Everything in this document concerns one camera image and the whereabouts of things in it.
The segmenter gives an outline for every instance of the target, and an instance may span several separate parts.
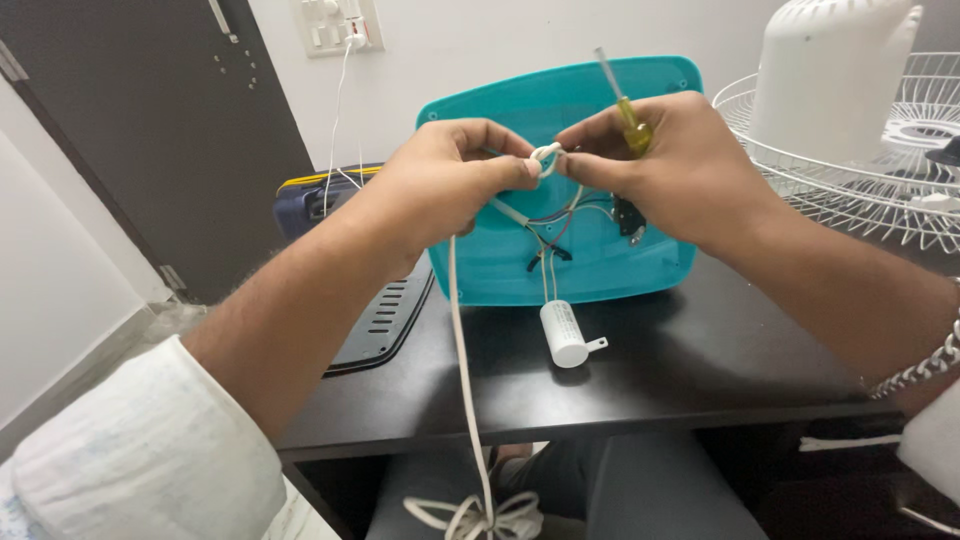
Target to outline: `white shirt sleeve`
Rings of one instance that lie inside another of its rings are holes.
[[[174,336],[0,466],[0,537],[258,540],[285,498],[266,436]]]
[[[903,429],[900,459],[960,504],[960,381]]]

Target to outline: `yellow screwdriver handle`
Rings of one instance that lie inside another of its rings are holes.
[[[620,109],[620,116],[623,117],[626,127],[623,130],[623,138],[627,140],[627,146],[630,147],[630,154],[635,160],[639,160],[647,153],[647,147],[650,146],[650,139],[654,136],[654,131],[650,126],[636,121],[634,107],[630,104],[630,98],[623,96],[616,100],[616,106]]]

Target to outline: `yellow trim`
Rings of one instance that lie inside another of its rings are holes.
[[[380,171],[380,168],[381,168],[381,167],[378,167],[378,166],[377,166],[377,167],[364,167],[363,169],[350,169],[350,170],[347,170],[347,171],[344,171],[344,172],[345,172],[345,173],[359,173],[359,172],[362,172],[362,173],[364,173],[364,174],[367,174],[367,173],[376,173],[376,172],[379,172],[379,171]],[[326,173],[323,173],[323,174],[315,174],[315,175],[313,175],[313,176],[301,176],[300,178],[294,178],[294,179],[288,180],[288,181],[284,182],[283,184],[281,184],[280,187],[276,190],[276,194],[279,195],[279,194],[280,194],[280,190],[283,189],[284,187],[288,186],[288,185],[312,184],[312,183],[316,182],[317,180],[322,180],[322,179],[324,179],[324,178],[326,178]]]

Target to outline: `silver chain bracelet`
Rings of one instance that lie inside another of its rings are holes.
[[[960,285],[960,278],[951,278]],[[908,384],[916,384],[930,379],[934,375],[945,373],[948,369],[960,363],[960,309],[957,310],[957,319],[953,321],[953,332],[947,335],[944,345],[939,347],[919,364],[901,369],[889,379],[874,386],[870,391],[870,399],[879,400]]]

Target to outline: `teal plastic base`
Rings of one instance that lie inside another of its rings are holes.
[[[633,99],[682,90],[703,91],[700,71],[684,57],[637,57],[611,61],[624,93]],[[427,104],[417,127],[430,120],[486,117],[514,130],[534,146],[547,145],[564,128],[609,107],[614,96],[596,62],[547,69],[480,86]],[[576,191],[571,180],[553,174],[533,191],[498,195],[529,217],[549,215]],[[609,197],[597,192],[589,196]],[[601,203],[609,209],[609,203]],[[535,227],[552,239],[564,222]],[[573,260],[554,258],[559,298],[571,304],[622,298],[672,287],[690,271],[696,248],[648,226],[640,245],[631,248],[618,227],[595,209],[574,213],[558,245]],[[457,282],[465,306],[540,306],[543,277],[538,265],[527,272],[539,244],[516,222],[487,205],[477,214],[473,233],[457,239]],[[430,248],[437,282],[447,290],[448,242]],[[549,268],[550,299],[553,299]]]

